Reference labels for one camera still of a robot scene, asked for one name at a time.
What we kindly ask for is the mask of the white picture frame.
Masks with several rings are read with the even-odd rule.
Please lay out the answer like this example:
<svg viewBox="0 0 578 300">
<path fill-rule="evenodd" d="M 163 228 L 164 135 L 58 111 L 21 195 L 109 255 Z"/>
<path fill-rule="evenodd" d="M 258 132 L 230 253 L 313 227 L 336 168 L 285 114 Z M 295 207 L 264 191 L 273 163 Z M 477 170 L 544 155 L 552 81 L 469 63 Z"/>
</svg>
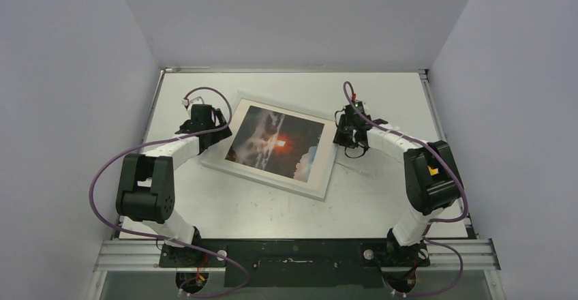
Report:
<svg viewBox="0 0 578 300">
<path fill-rule="evenodd" d="M 318 145 L 308 182 L 304 183 L 294 179 L 280 177 L 225 159 L 226 153 L 237 134 L 243 117 L 251 105 L 324 124 L 320 144 Z M 202 164 L 204 166 L 293 194 L 316 200 L 324 200 L 337 154 L 337 145 L 333 142 L 337 127 L 335 120 L 331 118 L 329 114 L 303 106 L 283 103 L 267 97 L 238 92 L 234 99 L 234 111 L 229 127 L 232 131 L 232 136 L 211 147 L 211 149 L 203 155 Z"/>
</svg>

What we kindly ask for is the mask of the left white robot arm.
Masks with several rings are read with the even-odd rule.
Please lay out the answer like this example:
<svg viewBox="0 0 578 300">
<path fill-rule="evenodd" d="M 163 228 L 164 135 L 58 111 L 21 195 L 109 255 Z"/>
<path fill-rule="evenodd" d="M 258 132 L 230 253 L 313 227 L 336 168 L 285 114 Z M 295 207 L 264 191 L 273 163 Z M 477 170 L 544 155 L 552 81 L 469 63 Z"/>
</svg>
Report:
<svg viewBox="0 0 578 300">
<path fill-rule="evenodd" d="M 175 209 L 174 172 L 232 132 L 221 110 L 208 104 L 193 104 L 190 109 L 175 141 L 123 158 L 115 206 L 119 215 L 167 236 L 163 253 L 192 267 L 208 256 L 199 230 Z"/>
</svg>

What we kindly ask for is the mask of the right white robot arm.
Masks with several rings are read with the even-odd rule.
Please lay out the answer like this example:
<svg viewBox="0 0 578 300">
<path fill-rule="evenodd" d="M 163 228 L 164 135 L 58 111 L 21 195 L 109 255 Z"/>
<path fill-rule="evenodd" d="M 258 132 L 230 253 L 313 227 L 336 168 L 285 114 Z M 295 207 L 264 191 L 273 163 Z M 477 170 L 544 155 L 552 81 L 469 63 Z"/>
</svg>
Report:
<svg viewBox="0 0 578 300">
<path fill-rule="evenodd" d="M 404 168 L 408 209 L 386 236 L 382 265 L 408 267 L 427 260 L 424 238 L 431 224 L 462 193 L 449 145 L 425 142 L 400 132 L 383 119 L 371 119 L 363 103 L 355 101 L 334 114 L 333 142 L 344 149 L 378 150 Z"/>
</svg>

